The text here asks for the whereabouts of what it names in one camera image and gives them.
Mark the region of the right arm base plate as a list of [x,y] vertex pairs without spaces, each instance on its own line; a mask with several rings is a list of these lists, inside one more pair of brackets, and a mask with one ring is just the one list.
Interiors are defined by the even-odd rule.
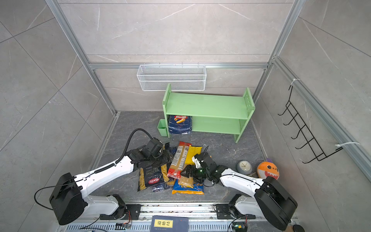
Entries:
[[255,215],[243,215],[234,207],[229,207],[228,204],[216,204],[214,205],[214,211],[216,212],[217,219],[256,219]]

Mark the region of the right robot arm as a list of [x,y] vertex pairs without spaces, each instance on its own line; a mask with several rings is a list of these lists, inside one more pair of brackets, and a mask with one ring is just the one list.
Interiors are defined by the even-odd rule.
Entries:
[[274,177],[249,177],[227,166],[217,165],[210,156],[199,154],[193,159],[195,164],[187,165],[181,171],[182,177],[192,177],[199,182],[208,180],[213,184],[220,183],[242,193],[235,195],[226,209],[234,219],[264,217],[276,229],[287,229],[298,203]]

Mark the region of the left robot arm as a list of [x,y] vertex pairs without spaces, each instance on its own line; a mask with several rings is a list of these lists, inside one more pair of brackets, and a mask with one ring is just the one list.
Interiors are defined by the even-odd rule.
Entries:
[[127,140],[121,156],[97,169],[73,176],[62,175],[52,186],[49,210],[53,211],[59,225],[67,225],[79,218],[103,216],[121,219],[128,213],[126,204],[117,195],[93,196],[101,186],[140,168],[160,167],[171,162],[173,155],[156,138],[150,136],[146,145],[129,150]]

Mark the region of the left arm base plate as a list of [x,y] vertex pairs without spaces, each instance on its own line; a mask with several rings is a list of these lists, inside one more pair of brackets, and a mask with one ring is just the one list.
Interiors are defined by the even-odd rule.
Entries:
[[120,206],[113,214],[111,215],[100,215],[100,220],[138,220],[141,204],[126,205],[125,207]]

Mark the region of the blue Barilla rigatoni box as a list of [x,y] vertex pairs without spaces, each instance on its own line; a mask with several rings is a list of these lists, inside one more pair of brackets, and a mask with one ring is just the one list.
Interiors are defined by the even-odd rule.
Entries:
[[170,134],[190,134],[192,131],[192,117],[170,115],[168,117]]

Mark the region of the red spaghetti pack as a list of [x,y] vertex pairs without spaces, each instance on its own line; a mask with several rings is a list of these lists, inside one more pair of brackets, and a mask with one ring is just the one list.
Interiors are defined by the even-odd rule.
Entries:
[[184,164],[188,154],[190,143],[180,142],[173,158],[173,161],[170,165],[170,168],[167,173],[167,177],[171,177],[179,180],[181,178],[181,172],[184,169]]

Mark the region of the yellow spaghetti bag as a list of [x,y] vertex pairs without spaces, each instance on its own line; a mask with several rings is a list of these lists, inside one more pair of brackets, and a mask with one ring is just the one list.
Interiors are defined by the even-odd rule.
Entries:
[[[192,158],[197,155],[197,154],[200,154],[202,151],[202,147],[193,147],[193,146],[190,146],[189,147],[189,150],[188,150],[188,154],[187,154],[187,157],[186,157],[186,161],[185,161],[185,164],[184,164],[184,168],[187,166],[187,165],[195,165],[195,163],[192,161]],[[182,177],[180,178],[180,180],[178,181],[178,183],[184,187],[189,187],[189,188],[192,188],[193,187],[193,184],[194,184],[194,180],[193,178],[187,178],[187,177]]]

